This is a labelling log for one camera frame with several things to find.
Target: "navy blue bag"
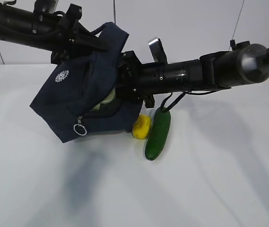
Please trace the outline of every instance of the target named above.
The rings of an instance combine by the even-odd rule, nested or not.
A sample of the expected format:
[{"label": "navy blue bag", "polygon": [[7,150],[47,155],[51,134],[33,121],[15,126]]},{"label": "navy blue bag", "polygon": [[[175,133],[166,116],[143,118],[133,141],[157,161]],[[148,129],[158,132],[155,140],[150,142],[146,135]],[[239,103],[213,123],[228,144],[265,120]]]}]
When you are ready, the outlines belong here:
[{"label": "navy blue bag", "polygon": [[58,65],[30,105],[63,143],[94,132],[130,132],[142,107],[142,101],[116,98],[92,110],[114,89],[117,62],[129,36],[112,22],[99,31],[108,51]]}]

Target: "green cucumber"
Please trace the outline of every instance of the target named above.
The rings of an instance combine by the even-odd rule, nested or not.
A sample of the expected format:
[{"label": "green cucumber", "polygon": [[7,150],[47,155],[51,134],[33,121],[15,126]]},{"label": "green cucumber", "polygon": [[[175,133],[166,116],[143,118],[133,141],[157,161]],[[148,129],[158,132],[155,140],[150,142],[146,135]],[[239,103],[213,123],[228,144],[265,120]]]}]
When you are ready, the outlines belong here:
[{"label": "green cucumber", "polygon": [[163,113],[160,108],[158,108],[155,112],[153,127],[150,131],[149,139],[146,143],[146,159],[153,161],[163,151],[170,129],[170,122],[170,112],[168,111]]}]

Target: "black cylinder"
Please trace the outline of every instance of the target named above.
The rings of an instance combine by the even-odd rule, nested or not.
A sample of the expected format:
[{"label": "black cylinder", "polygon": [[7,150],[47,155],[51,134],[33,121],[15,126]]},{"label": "black cylinder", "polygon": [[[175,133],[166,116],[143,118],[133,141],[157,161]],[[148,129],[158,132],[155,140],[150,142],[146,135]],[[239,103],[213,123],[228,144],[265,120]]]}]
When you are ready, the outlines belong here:
[{"label": "black cylinder", "polygon": [[[4,6],[0,3],[0,26],[16,30],[26,35],[44,35],[57,29],[60,18],[56,15],[45,15],[40,17],[32,12]],[[28,45],[31,47],[60,52],[63,50],[63,38],[57,34],[51,39],[35,40],[10,34],[0,29],[0,40]]]},{"label": "black cylinder", "polygon": [[218,57],[213,62],[215,83],[220,87],[234,87],[264,82],[269,78],[269,70],[260,57],[266,52],[266,47],[252,44]]},{"label": "black cylinder", "polygon": [[189,91],[203,83],[199,60],[145,67],[137,81],[141,94],[162,94]]}]

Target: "lemon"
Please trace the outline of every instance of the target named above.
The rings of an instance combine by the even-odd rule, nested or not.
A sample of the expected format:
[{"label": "lemon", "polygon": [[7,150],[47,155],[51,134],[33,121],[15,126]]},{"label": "lemon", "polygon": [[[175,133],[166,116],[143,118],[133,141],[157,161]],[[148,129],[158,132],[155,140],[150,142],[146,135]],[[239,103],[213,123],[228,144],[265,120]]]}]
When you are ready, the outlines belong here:
[{"label": "lemon", "polygon": [[143,140],[149,135],[150,129],[151,118],[146,115],[140,115],[133,126],[132,135],[139,140]]}]

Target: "white surface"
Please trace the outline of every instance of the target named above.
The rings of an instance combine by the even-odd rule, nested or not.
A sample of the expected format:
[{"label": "white surface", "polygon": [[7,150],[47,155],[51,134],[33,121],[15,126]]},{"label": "white surface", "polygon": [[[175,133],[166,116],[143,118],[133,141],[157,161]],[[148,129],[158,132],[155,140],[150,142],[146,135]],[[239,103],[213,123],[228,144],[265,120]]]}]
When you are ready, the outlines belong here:
[{"label": "white surface", "polygon": [[149,162],[126,133],[61,144],[28,107],[53,68],[0,66],[0,227],[269,226],[269,81],[186,97]]}]

